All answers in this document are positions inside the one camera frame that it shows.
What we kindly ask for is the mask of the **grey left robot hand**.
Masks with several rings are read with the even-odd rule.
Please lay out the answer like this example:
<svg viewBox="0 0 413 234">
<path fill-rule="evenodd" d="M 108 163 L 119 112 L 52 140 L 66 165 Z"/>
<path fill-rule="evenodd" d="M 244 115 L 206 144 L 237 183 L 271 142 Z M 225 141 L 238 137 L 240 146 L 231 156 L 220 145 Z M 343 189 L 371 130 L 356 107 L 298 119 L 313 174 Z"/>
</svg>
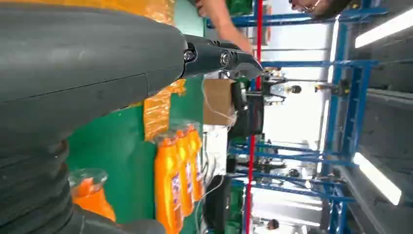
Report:
<svg viewBox="0 0 413 234">
<path fill-rule="evenodd" d="M 0 5 L 0 231 L 162 234 L 157 221 L 121 226 L 72 201 L 68 137 L 180 78 L 219 70 L 257 77 L 232 43 L 183 34 L 121 11 L 42 3 Z"/>
</svg>

